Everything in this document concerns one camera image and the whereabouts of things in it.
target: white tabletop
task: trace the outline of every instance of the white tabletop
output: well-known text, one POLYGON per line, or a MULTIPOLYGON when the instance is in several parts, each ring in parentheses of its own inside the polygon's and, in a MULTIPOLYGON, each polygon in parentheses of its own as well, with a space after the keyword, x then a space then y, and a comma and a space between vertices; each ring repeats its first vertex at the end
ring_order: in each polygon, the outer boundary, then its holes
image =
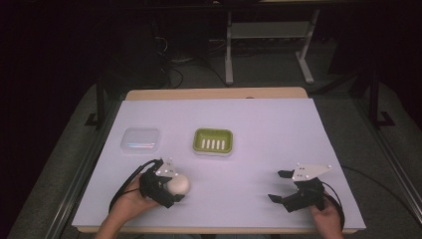
POLYGON ((170 208, 153 208, 129 221, 122 231, 165 233, 283 233, 314 230, 307 209, 292 213, 267 194, 289 196, 297 188, 279 170, 297 163, 330 164, 319 179, 339 195, 346 230, 365 225, 354 197, 310 99, 231 99, 125 101, 81 201, 73 225, 96 231, 109 202, 140 165, 172 158, 191 181, 186 197, 170 208), (120 148, 130 127, 155 127, 159 148, 152 154, 127 154, 120 148), (229 156, 198 155, 195 130, 225 128, 233 133, 229 156))

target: metal frame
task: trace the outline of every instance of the metal frame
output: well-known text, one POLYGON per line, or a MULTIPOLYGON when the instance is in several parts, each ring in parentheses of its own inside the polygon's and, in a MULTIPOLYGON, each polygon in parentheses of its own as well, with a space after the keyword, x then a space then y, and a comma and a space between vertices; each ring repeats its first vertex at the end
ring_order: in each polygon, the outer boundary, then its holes
POLYGON ((78 206, 78 203, 82 198, 84 188, 88 185, 90 176, 93 173, 97 160, 103 150, 103 146, 106 142, 106 138, 108 137, 108 133, 111 129, 112 123, 114 122, 115 116, 117 115, 120 104, 121 102, 109 102, 108 106, 104 108, 103 114, 105 115, 101 124, 94 124, 97 126, 97 129, 93 135, 90 147, 85 154, 84 159, 81 161, 81 164, 76 171, 66 195, 62 199, 59 209, 57 210, 57 213, 44 238, 60 238, 65 230, 73 210, 78 206))
POLYGON ((403 166, 401 165, 400 159, 395 155, 388 141, 383 136, 382 132, 379 130, 379 127, 374 125, 372 119, 369 119, 367 117, 366 105, 363 100, 355 100, 354 103, 361 117, 364 119, 366 127, 369 129, 373 138, 376 140, 378 146, 381 148, 382 152, 387 158, 394 172, 393 175, 397 180, 404 196, 406 197, 407 202, 413 210, 414 216, 417 218, 418 222, 422 224, 422 196, 419 194, 418 190, 413 185, 413 182, 411 181, 403 166))
MULTIPOLYGON (((308 48, 311 44, 311 39, 314 34, 314 30, 317 24, 317 17, 319 15, 319 9, 315 9, 312 15, 312 18, 308 22, 279 22, 279 23, 259 23, 263 27, 268 28, 270 31, 267 33, 263 33, 263 35, 257 35, 253 32, 242 32, 244 34, 239 34, 241 30, 234 31, 234 27, 237 23, 232 22, 232 12, 228 11, 227 15, 227 40, 226 40, 226 57, 225 57, 225 67, 226 67, 226 84, 233 85, 233 64, 232 64, 232 39, 246 39, 246 38, 304 38, 305 43, 300 51, 296 52, 296 56, 298 59, 298 63, 301 67, 302 73, 305 78, 305 82, 308 84, 314 83, 314 78, 311 74, 310 68, 308 67, 308 63, 306 61, 306 55, 308 52, 308 48), (303 32, 301 29, 292 30, 293 28, 301 28, 304 26, 304 23, 307 24, 306 30, 303 32)), ((243 30, 250 27, 250 30, 253 31, 253 23, 252 24, 245 24, 243 30)))

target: green soap dish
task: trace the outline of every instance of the green soap dish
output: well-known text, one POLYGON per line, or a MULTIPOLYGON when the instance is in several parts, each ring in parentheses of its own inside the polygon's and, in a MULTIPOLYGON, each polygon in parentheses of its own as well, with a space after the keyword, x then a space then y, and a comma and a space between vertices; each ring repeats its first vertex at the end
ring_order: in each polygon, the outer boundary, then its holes
POLYGON ((197 154, 228 156, 233 147, 233 133, 227 129, 198 128, 193 139, 197 154))

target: white ball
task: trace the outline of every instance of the white ball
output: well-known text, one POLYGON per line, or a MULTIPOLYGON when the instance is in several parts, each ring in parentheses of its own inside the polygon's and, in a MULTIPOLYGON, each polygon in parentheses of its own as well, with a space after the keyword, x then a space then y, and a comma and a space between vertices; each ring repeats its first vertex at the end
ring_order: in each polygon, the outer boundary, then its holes
POLYGON ((178 174, 167 182, 167 190, 173 195, 186 195, 190 189, 189 179, 183 174, 178 174))

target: gray carpet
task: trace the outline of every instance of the gray carpet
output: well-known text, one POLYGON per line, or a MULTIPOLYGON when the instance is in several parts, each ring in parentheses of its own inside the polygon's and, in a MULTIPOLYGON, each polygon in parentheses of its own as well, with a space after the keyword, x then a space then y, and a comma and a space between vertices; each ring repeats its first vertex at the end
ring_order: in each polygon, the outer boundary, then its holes
MULTIPOLYGON (((233 87, 303 87, 307 91, 318 89, 332 81, 336 76, 328 76, 330 56, 335 43, 313 43, 308 54, 308 62, 316 83, 307 85, 302 77, 294 56, 296 45, 285 45, 279 52, 257 54, 251 57, 234 59, 233 87)), ((224 61, 220 55, 210 59, 210 66, 203 63, 184 65, 177 68, 183 74, 180 88, 223 88, 224 61)), ((171 73, 173 85, 181 80, 176 72, 171 73)), ((403 110, 395 94, 388 88, 380 88, 380 109, 387 111, 396 126, 374 130, 365 115, 367 99, 351 99, 346 91, 351 83, 346 83, 323 96, 316 96, 316 107, 320 114, 327 135, 341 164, 358 169, 398 194, 406 200, 394 176, 384 150, 380 146, 379 136, 388 142, 391 150, 418 191, 422 192, 419 176, 422 167, 422 132, 403 110)), ((75 182, 81 165, 85 171, 92 170, 93 164, 86 163, 87 157, 95 157, 94 144, 106 138, 112 119, 118 109, 118 102, 107 102, 108 123, 101 130, 86 126, 90 114, 96 112, 96 89, 92 87, 69 121, 62 137, 44 168, 28 201, 23 207, 9 238, 92 238, 92 234, 80 233, 71 226, 72 218, 78 208, 78 199, 83 193, 69 190, 75 182), (75 204, 66 213, 59 213, 66 203, 64 200, 74 195, 75 204), (64 227, 57 229, 52 223, 61 220, 64 227)), ((344 169, 344 174, 360 208, 366 229, 346 238, 421 238, 422 230, 404 207, 386 190, 362 175, 344 169)), ((119 238, 142 238, 141 235, 120 235, 119 238)), ((282 238, 319 238, 317 235, 282 235, 282 238)))

